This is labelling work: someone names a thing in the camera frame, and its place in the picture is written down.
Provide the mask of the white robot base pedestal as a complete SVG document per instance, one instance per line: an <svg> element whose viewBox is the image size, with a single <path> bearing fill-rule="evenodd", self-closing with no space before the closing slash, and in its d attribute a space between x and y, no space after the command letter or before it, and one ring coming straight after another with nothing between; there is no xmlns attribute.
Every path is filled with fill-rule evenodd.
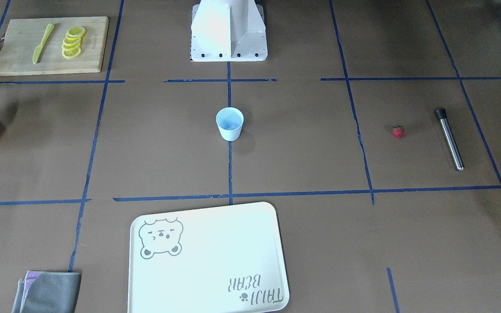
<svg viewBox="0 0 501 313"><path fill-rule="evenodd" d="M190 39L193 62L265 61L263 6L254 0L201 0L192 7Z"/></svg>

